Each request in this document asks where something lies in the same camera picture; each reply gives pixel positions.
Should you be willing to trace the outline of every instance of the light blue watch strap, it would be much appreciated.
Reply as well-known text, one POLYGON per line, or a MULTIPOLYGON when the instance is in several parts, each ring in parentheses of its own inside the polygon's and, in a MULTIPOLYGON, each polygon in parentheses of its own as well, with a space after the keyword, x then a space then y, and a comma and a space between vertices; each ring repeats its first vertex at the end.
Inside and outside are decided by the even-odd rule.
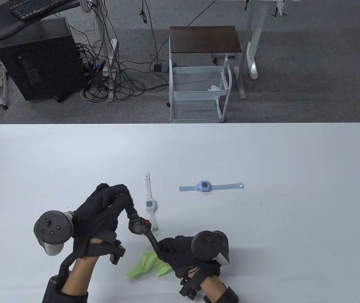
POLYGON ((242 188, 243 183, 233 183, 233 184, 224 184, 224 185, 213 185, 212 190, 215 189, 231 189, 231 188, 242 188))
POLYGON ((197 186, 179 186, 181 192, 186 192, 188 190, 196 190, 199 189, 197 186))

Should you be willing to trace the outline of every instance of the cable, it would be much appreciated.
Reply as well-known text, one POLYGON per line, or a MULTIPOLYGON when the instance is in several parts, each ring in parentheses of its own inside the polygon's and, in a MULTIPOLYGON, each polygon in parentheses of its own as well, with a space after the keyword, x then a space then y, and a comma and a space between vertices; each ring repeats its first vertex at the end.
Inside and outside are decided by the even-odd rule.
MULTIPOLYGON (((144 3, 145 0, 142 0, 142 9, 141 11, 143 11, 143 3, 144 3)), ((215 2, 217 2, 218 0, 213 0, 211 2, 210 5, 208 5, 201 13, 199 13, 187 26, 190 26, 191 24, 193 24, 193 22, 195 20, 197 20, 207 9, 209 9, 215 2)), ((154 44, 155 44, 155 48, 156 48, 156 41, 154 39, 154 34, 153 34, 153 28, 152 28, 152 21, 151 21, 151 14, 149 14, 149 20, 151 22, 151 30, 152 30, 152 36, 153 36, 153 40, 154 40, 154 44)), ((124 62, 132 62, 132 63, 135 63, 135 64, 149 64, 149 69, 151 69, 151 65, 152 63, 154 63, 155 61, 158 62, 158 55, 161 51, 161 49, 163 48, 163 46, 169 41, 169 38, 166 39, 165 42, 163 42, 163 44, 160 46, 160 48, 156 51, 156 56, 154 54, 151 54, 149 55, 149 57, 152 59, 152 61, 150 62, 134 62, 134 61, 124 61, 124 62)))
MULTIPOLYGON (((217 2, 218 0, 213 0, 212 3, 210 5, 208 5, 201 13, 198 14, 198 16, 196 16, 193 21, 191 21, 187 26, 190 26, 194 21, 197 20, 197 18, 199 16, 201 16, 207 9, 209 9, 215 2, 217 2)), ((165 45, 167 42, 169 41, 169 38, 167 38, 167 40, 165 42, 163 42, 162 46, 159 48, 158 52, 160 52, 160 50, 162 49, 163 45, 165 45)))
MULTIPOLYGON (((101 5, 100 9, 104 10, 103 17, 105 14, 105 18, 108 19, 108 22, 110 23, 110 25, 115 33, 115 36, 117 37, 114 26, 112 25, 111 20, 108 17, 108 10, 105 6, 105 1, 103 3, 102 2, 99 2, 99 3, 101 5)), ((109 34, 105 30, 106 29, 105 21, 103 20, 103 18, 101 18, 101 16, 99 16, 99 14, 95 11, 95 9, 93 7, 92 7, 92 10, 94 11, 96 18, 99 19, 100 23, 102 24, 104 32, 107 34, 107 37, 110 40, 109 34)), ((91 43, 89 43, 88 45, 89 46, 78 44, 78 46, 81 47, 80 50, 82 52, 89 53, 89 54, 83 55, 82 56, 83 59, 87 60, 87 62, 89 62, 89 63, 92 63, 92 62, 95 62, 95 59, 98 57, 93 48, 96 49, 98 47, 95 47, 94 44, 92 45, 91 43)), ((165 83, 162 85, 157 85, 157 86, 149 87, 149 88, 146 87, 142 82, 131 79, 127 74, 127 71, 129 71, 129 70, 141 72, 143 74, 147 74, 149 72, 144 72, 144 71, 134 69, 134 68, 127 68, 127 66, 125 66, 125 64, 120 62, 119 61, 119 44, 117 44, 117 49, 114 52, 114 62, 117 63, 117 68, 113 67, 114 72, 115 72, 115 78, 111 80, 109 77, 104 77, 101 75, 98 75, 98 76, 93 75, 93 78, 91 79, 90 83, 88 84, 88 87, 86 87, 85 89, 83 89, 81 91, 81 97, 84 100, 87 100, 90 102, 103 102, 103 101, 107 100, 108 92, 111 91, 111 89, 109 89, 109 86, 111 84, 113 85, 112 91, 114 92, 114 98, 112 101, 127 100, 131 96, 139 96, 139 95, 144 94, 145 92, 158 92, 158 91, 163 90, 168 85, 167 80, 160 75, 156 75, 156 76, 162 78, 165 81, 165 83)))
POLYGON ((146 1, 146 0, 142 0, 142 7, 144 6, 144 4, 143 4, 144 2, 145 2, 145 5, 147 6, 147 10, 148 10, 149 23, 151 24, 151 31, 152 31, 152 36, 153 36, 153 42, 154 42, 154 44, 155 44, 155 50, 156 50, 156 62, 158 62, 158 61, 159 61, 159 59, 158 59, 158 55, 159 55, 159 53, 158 53, 158 51, 157 51, 156 39, 155 39, 155 37, 154 37, 154 32, 153 32, 152 19, 151 19, 151 12, 149 11, 148 3, 147 3, 147 1, 146 1))

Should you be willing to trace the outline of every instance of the desk leg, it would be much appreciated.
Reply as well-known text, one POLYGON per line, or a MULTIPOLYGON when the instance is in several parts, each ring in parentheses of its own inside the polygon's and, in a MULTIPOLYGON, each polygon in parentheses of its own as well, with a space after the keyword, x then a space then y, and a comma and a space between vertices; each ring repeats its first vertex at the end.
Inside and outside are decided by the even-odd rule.
POLYGON ((248 61, 248 68, 250 77, 255 80, 258 77, 257 66, 255 63, 255 53, 257 45, 260 39, 261 31, 263 29, 264 20, 267 16, 268 4, 261 3, 259 10, 259 19, 256 28, 253 31, 252 40, 248 44, 248 50, 246 52, 246 59, 248 61))
POLYGON ((240 97, 242 99, 246 99, 246 94, 245 94, 245 88, 243 87, 243 82, 242 82, 242 75, 243 75, 243 69, 245 68, 245 63, 246 63, 246 54, 248 52, 248 46, 249 46, 249 41, 250 41, 250 29, 252 28, 252 20, 253 20, 253 12, 255 10, 255 2, 256 0, 250 0, 248 3, 248 25, 246 26, 246 37, 245 37, 245 42, 243 45, 243 49, 242 49, 242 56, 240 58, 240 63, 239 66, 235 66, 233 68, 233 70, 235 71, 235 76, 236 76, 236 82, 237 82, 237 86, 239 88, 239 93, 240 93, 240 97))
POLYGON ((111 79, 111 83, 110 83, 110 91, 108 92, 108 101, 112 101, 113 97, 114 97, 114 85, 113 85, 113 81, 115 78, 115 74, 113 75, 112 73, 112 69, 111 69, 111 65, 112 65, 112 59, 110 61, 110 58, 114 58, 114 50, 112 49, 112 42, 110 42, 109 40, 109 34, 108 34, 108 30, 107 30, 107 23, 105 22, 105 12, 102 9, 102 3, 101 0, 97 1, 97 15, 103 20, 103 23, 105 24, 105 26, 103 26, 103 23, 101 22, 101 20, 99 18, 96 18, 97 21, 97 26, 99 29, 99 35, 100 35, 100 40, 103 41, 103 47, 102 47, 102 51, 103 51, 103 56, 105 57, 105 65, 107 67, 107 72, 108 72, 108 77, 111 79))

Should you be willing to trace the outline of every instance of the dark wooden tabletop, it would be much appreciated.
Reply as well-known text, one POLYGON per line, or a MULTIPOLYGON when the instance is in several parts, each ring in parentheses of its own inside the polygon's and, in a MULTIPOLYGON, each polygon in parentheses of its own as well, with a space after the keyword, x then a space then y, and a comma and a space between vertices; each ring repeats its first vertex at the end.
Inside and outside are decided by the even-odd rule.
POLYGON ((171 53, 242 52, 235 26, 171 26, 171 53))

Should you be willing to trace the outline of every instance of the white watch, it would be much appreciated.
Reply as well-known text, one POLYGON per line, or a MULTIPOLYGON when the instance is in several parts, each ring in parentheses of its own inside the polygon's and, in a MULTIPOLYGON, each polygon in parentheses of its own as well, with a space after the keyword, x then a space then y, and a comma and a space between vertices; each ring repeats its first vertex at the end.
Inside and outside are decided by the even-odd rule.
POLYGON ((154 217, 156 202, 154 201, 154 199, 152 199, 151 181, 150 181, 149 173, 145 173, 145 188, 147 190, 147 201, 145 202, 145 209, 149 214, 149 221, 151 222, 152 225, 151 231, 157 231, 156 219, 154 217))

